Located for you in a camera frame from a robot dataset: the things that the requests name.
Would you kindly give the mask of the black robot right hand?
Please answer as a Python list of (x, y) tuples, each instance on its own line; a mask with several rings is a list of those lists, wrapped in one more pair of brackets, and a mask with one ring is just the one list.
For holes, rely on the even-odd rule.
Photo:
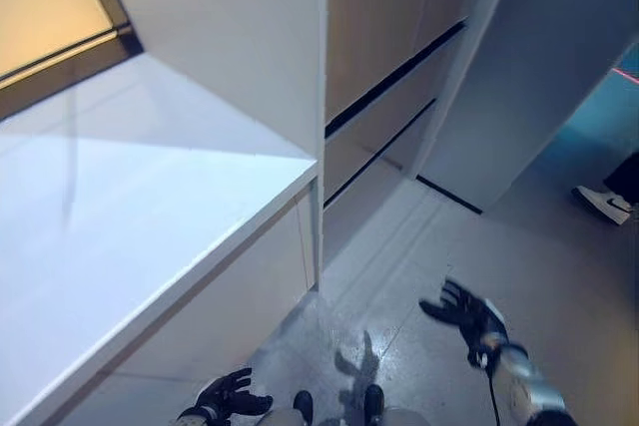
[(469, 348), (487, 344), (488, 337), (508, 339), (503, 317), (491, 303), (449, 276), (441, 287), (439, 303), (421, 299), (418, 304), (430, 318), (457, 327)]

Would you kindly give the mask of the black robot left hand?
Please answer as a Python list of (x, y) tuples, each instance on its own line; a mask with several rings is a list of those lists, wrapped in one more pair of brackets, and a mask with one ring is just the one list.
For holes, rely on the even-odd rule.
[(229, 419), (234, 414), (254, 417), (266, 414), (274, 399), (249, 391), (252, 372), (247, 367), (216, 379), (200, 392), (196, 406), (214, 411), (218, 419)]

